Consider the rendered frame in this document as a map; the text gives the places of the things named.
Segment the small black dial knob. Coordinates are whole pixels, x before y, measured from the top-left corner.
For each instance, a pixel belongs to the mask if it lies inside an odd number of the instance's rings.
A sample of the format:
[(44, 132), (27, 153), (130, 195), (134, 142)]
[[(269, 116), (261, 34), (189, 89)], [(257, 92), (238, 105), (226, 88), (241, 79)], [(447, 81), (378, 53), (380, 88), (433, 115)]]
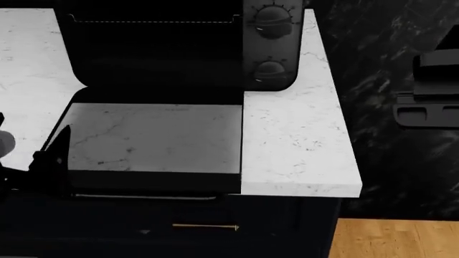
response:
[(286, 70), (279, 62), (262, 62), (255, 68), (253, 77), (256, 81), (286, 79)]

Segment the toaster oven glass door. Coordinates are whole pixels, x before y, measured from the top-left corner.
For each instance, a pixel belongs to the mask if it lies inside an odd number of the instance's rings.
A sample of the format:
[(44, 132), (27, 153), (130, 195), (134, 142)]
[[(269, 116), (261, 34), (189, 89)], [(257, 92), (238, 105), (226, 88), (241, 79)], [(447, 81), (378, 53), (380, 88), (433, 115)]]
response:
[(42, 146), (71, 128), (79, 193), (239, 194), (244, 91), (238, 87), (78, 90)]

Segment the large black dial knob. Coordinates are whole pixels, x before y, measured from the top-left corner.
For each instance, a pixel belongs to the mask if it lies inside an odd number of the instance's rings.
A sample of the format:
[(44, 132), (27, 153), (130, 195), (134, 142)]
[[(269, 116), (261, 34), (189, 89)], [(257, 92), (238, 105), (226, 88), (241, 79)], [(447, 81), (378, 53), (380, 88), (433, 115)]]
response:
[(255, 30), (266, 39), (279, 39), (293, 31), (292, 16), (282, 6), (266, 6), (255, 15)]

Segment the grey rounded robot part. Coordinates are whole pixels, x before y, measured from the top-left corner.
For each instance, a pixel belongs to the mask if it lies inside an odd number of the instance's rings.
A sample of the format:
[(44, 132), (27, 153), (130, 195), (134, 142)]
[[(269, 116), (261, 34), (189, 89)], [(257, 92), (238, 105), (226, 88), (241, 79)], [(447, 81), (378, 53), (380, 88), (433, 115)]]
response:
[(4, 130), (0, 130), (0, 158), (11, 153), (16, 145), (14, 136)]

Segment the black toaster oven body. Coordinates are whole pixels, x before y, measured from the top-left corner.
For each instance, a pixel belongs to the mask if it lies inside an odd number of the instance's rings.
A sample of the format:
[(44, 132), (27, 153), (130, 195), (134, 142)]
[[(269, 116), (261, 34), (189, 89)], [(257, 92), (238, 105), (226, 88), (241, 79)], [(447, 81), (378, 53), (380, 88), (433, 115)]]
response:
[[(241, 87), (278, 92), (298, 74), (304, 0), (56, 0), (72, 69), (87, 86)], [(255, 15), (282, 6), (293, 31), (262, 38)], [(262, 62), (286, 79), (256, 81)]]

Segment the dark navy base cabinet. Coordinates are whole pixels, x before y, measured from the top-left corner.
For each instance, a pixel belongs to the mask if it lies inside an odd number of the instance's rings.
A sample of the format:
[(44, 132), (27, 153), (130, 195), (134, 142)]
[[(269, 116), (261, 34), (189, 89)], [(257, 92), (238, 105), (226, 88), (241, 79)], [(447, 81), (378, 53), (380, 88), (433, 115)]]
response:
[(340, 208), (341, 199), (331, 197), (164, 201), (16, 194), (0, 202), (0, 258), (328, 258)]

